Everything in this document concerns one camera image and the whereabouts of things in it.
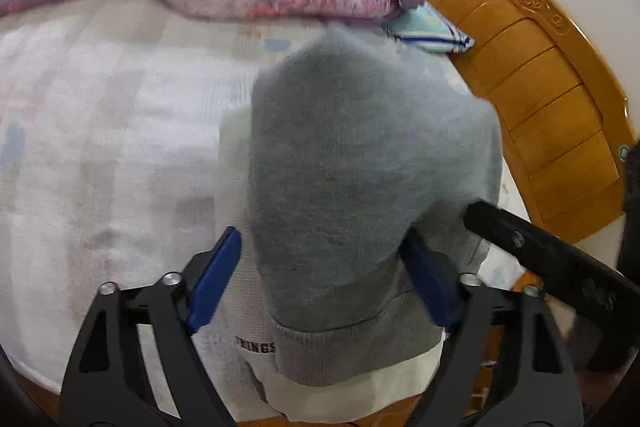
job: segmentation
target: bed sheet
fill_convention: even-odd
[[[58,392],[102,282],[150,284],[212,247],[222,116],[250,102],[261,68],[323,31],[190,20],[161,0],[74,0],[0,20],[0,342],[20,372]],[[433,61],[466,89],[448,58]],[[505,173],[502,203],[518,212]],[[513,266],[492,252],[485,278],[505,285]],[[276,414],[221,317],[194,340],[236,420]],[[154,349],[148,331],[143,348]]]

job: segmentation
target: bed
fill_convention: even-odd
[[[451,82],[463,79],[500,114],[508,163],[501,206],[521,216],[528,213],[533,222],[572,243],[620,216],[625,146],[635,142],[625,96],[561,8],[551,0],[429,1],[476,39],[467,54],[451,62],[442,58],[441,63]],[[140,11],[142,5],[146,11]],[[124,26],[113,22],[113,6],[127,13]],[[44,25],[52,17],[58,24]],[[17,60],[12,67],[28,80],[3,87],[0,130],[10,151],[3,149],[2,165],[15,169],[20,163],[16,173],[33,174],[32,181],[54,172],[50,183],[58,188],[36,187],[40,194],[32,190],[28,195],[28,182],[9,187],[11,203],[27,217],[11,225],[19,231],[12,239],[14,251],[24,253],[12,258],[1,292],[2,299],[15,302],[14,313],[7,315],[18,332],[8,343],[14,360],[22,361],[17,365],[23,374],[57,391],[65,353],[84,312],[78,303],[88,303],[95,287],[113,273],[124,284],[148,283],[213,241],[206,213],[193,209],[196,203],[201,208],[212,203],[216,158],[211,151],[217,146],[220,114],[247,100],[260,67],[299,49],[322,28],[311,23],[221,24],[211,32],[206,23],[187,21],[158,0],[76,0],[29,12],[19,24],[17,20],[2,28],[5,36],[12,36],[3,42],[2,61]],[[18,31],[18,26],[27,30]],[[60,47],[42,48],[43,42],[56,38]],[[32,55],[24,54],[24,48]],[[72,66],[58,59],[61,53],[74,58]],[[92,71],[96,56],[111,71],[107,84],[105,76]],[[129,84],[118,77],[121,64],[138,68],[140,78],[148,80]],[[228,81],[214,85],[207,80],[213,70],[226,71]],[[78,77],[88,78],[87,83],[76,87],[65,82]],[[167,89],[161,85],[167,78],[180,82]],[[81,110],[78,100],[87,97],[98,111]],[[56,109],[61,102],[69,110]],[[41,111],[43,104],[46,110]],[[12,112],[39,119],[36,141],[42,146],[29,156],[22,155],[28,130],[12,124]],[[56,155],[55,147],[44,145],[57,143],[62,129],[75,136],[78,158],[90,157],[94,168],[78,169]],[[134,188],[141,184],[144,194]],[[109,190],[95,188],[104,186]],[[172,192],[175,187],[181,187],[180,192]],[[197,194],[187,187],[197,187]],[[61,204],[56,190],[77,194],[73,208],[56,207]],[[51,195],[44,204],[36,197],[43,192]],[[156,205],[156,221],[144,226],[157,235],[157,242],[153,248],[146,245],[147,254],[137,259],[145,239],[134,231],[140,225],[136,208],[149,205]],[[103,213],[94,212],[96,208]],[[52,212],[70,212],[71,229],[63,221],[50,224]],[[107,222],[117,223],[120,235],[104,233],[110,229],[102,226]],[[34,255],[31,245],[62,255]],[[95,269],[95,260],[113,245],[124,255]],[[84,257],[81,251],[89,254]],[[80,261],[70,263],[72,259]],[[492,266],[494,275],[495,270],[500,271],[500,261]],[[27,282],[16,285],[18,280]],[[234,348],[214,333],[208,339],[200,348],[210,357],[208,369],[216,381],[223,375],[217,373],[222,368],[214,351]],[[51,346],[55,349],[47,352]],[[360,427],[382,421],[400,425],[414,403],[410,399],[391,406],[376,418],[364,419]],[[240,399],[234,406],[241,410],[246,404]],[[259,424],[271,427],[274,422],[279,423]]]

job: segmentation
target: cream garment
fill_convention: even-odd
[[[242,233],[242,259],[226,288],[221,311],[237,337],[236,347],[262,383],[269,405],[291,421],[341,423],[421,393],[438,367],[442,342],[414,359],[328,387],[300,385],[278,372],[248,228],[250,133],[250,106],[236,108],[223,118],[214,221],[217,235],[227,225]]]

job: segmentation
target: folded gray garment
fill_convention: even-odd
[[[428,55],[388,42],[332,26],[254,87],[257,264],[276,363],[303,385],[338,383],[440,340],[398,257],[410,226],[461,272],[486,254],[462,213],[498,199],[494,109],[452,89]]]

